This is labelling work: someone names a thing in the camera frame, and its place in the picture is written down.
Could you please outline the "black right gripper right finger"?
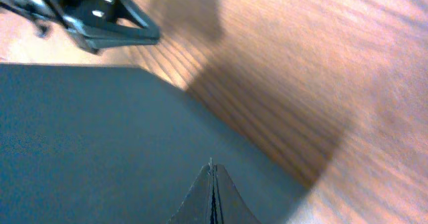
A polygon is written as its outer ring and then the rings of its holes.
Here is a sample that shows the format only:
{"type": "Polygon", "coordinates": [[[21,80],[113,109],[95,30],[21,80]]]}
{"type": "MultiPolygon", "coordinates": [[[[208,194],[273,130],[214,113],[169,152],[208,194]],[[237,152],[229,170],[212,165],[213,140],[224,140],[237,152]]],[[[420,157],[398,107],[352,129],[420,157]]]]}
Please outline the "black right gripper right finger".
{"type": "Polygon", "coordinates": [[[222,164],[213,166],[215,222],[220,224],[261,224],[239,194],[235,183],[222,164]]]}

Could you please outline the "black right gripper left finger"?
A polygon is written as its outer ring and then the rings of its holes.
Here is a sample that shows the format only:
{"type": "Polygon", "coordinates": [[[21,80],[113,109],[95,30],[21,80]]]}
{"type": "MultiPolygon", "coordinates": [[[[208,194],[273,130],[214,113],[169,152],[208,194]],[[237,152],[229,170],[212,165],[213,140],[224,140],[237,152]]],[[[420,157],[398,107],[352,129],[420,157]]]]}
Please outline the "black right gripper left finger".
{"type": "Polygon", "coordinates": [[[213,217],[213,162],[204,165],[167,224],[209,224],[213,217]]]}

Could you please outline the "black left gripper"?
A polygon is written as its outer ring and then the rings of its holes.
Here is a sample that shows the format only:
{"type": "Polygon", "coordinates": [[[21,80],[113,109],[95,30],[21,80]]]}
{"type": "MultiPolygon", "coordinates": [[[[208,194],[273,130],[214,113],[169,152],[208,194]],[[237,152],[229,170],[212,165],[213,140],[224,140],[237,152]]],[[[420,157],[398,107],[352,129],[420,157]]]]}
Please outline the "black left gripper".
{"type": "Polygon", "coordinates": [[[50,26],[61,25],[89,53],[130,45],[155,45],[156,23],[133,0],[1,0],[1,8],[20,15],[45,38],[50,26]]]}

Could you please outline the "black box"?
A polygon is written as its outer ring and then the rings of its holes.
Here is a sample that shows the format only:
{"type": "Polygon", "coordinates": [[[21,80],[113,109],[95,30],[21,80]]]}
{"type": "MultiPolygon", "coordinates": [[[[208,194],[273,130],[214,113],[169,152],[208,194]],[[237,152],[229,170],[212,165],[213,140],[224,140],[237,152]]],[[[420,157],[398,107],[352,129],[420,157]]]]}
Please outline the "black box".
{"type": "Polygon", "coordinates": [[[262,223],[287,221],[306,194],[144,70],[1,66],[2,223],[166,223],[210,161],[262,223]]]}

